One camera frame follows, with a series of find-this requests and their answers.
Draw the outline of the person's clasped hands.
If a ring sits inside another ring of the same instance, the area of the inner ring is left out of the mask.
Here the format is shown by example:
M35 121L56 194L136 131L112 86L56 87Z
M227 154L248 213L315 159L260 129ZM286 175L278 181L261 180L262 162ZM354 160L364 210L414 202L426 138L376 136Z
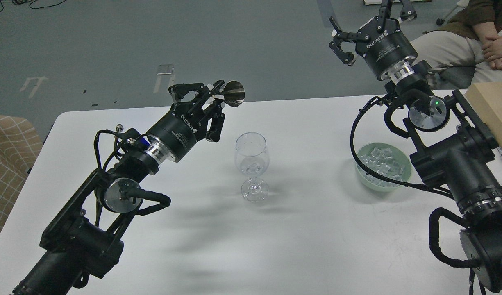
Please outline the person's clasped hands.
M502 36L485 36L482 46L483 56L492 70L502 71Z

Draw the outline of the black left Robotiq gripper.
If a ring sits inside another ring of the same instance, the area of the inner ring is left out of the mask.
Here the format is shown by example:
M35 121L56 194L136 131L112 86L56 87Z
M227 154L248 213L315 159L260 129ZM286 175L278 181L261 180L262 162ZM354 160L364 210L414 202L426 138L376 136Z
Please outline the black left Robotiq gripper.
M212 89L213 85L202 83L170 86L169 92L174 99L171 109L146 132L153 141L164 146L170 161L181 161L200 140L220 140L225 120L223 101L215 99L203 109L211 98Z

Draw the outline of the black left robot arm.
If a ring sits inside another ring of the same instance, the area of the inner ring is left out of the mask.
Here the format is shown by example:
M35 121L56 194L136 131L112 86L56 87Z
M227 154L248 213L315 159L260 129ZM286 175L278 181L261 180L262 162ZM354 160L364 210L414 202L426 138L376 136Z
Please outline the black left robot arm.
M93 141L97 168L69 198L42 233L41 259L13 295L65 295L91 276L103 278L119 261L121 240L135 216L146 216L171 199L140 187L165 160L179 162L200 140L218 142L223 106L239 106L242 84L219 80L172 85L170 110L145 133L101 129Z

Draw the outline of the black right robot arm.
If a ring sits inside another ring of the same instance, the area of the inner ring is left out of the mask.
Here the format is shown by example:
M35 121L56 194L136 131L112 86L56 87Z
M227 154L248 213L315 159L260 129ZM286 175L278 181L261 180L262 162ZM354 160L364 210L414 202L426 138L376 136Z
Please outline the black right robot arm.
M479 279L481 294L502 291L502 185L488 167L494 149L502 147L466 97L458 90L444 98L427 84L429 65L417 53L400 23L416 18L409 0L402 1L398 19L391 0L382 1L378 15L357 32L344 32L333 17L329 47L345 65L363 57L387 95L371 98L359 110L350 133L352 157L376 179L447 196L459 213L439 207L429 216L429 249L440 262L470 270L470 285ZM354 148L354 132L374 105L386 106L384 123L392 133L410 138L416 152L411 164L422 184L393 180L367 167Z

